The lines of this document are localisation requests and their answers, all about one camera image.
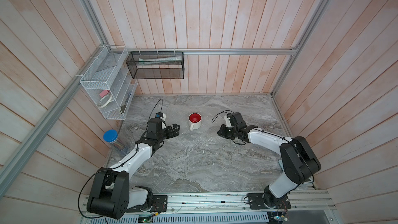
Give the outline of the red white ceramic mug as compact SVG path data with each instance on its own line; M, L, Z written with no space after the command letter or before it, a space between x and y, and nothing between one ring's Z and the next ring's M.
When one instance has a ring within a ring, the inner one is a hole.
M199 113L192 113L189 115L189 128L190 131L197 130L201 127L202 116Z

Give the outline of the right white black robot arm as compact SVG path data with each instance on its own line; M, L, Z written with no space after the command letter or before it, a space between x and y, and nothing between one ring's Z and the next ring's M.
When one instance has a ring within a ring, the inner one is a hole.
M258 145L281 156L283 172L265 187L261 208L278 207L289 192L309 182L309 179L321 170L321 163L304 137L279 136L256 125L247 125L239 112L227 110L224 113L226 123L222 124L217 132L220 137L232 142L239 139L243 145Z

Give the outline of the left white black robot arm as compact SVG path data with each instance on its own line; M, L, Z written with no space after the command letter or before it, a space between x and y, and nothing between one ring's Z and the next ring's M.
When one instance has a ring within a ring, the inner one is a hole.
M130 187L130 180L140 166L164 145L167 139L179 136L180 125L167 126L164 117L151 118L135 147L110 168L100 168L91 176L94 179L87 212L99 218L120 219L130 210L155 213L153 193L147 187Z

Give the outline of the blue lid plastic jar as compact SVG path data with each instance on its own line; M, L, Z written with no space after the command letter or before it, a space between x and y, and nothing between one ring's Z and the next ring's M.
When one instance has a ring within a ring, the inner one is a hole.
M129 145L120 138L116 130L106 131L103 140L123 156L126 156L130 151Z

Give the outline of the white tape roll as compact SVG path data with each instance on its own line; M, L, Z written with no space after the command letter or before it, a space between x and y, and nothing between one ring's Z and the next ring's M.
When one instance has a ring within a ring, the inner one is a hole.
M99 109L105 108L112 100L113 96L110 93L108 93L99 100L97 106Z

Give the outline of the pink eraser block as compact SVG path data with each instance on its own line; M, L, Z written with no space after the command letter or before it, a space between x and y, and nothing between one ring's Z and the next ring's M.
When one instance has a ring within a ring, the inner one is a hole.
M103 97L105 97L107 94L109 94L109 90L103 90L102 92L99 93L99 97L103 98Z

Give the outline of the paper sheet in basket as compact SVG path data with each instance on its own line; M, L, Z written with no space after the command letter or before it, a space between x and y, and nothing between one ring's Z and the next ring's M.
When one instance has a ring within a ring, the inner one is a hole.
M178 65L183 56L139 56L139 65Z

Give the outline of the black mesh wall basket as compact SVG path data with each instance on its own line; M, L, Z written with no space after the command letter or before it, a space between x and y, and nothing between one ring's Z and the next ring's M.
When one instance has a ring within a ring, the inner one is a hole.
M183 59L178 65L139 65L139 56L179 56ZM133 79L184 79L185 65L182 52L130 52L126 66Z

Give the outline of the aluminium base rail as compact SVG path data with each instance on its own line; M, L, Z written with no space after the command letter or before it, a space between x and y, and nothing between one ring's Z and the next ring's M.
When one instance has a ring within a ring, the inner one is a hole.
M294 190L275 208L267 208L262 192L200 192L157 194L149 210L127 210L124 216L159 214L202 214L238 212L287 212L335 210L326 190Z

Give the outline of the horizontal aluminium wall rail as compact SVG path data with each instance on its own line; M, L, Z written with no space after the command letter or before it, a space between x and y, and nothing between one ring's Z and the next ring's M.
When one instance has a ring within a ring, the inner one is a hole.
M182 52L185 55L285 55L292 56L298 52L298 49L294 48L214 48L214 49L206 49L206 48L169 48L169 49L134 49L134 48L126 48L127 52Z

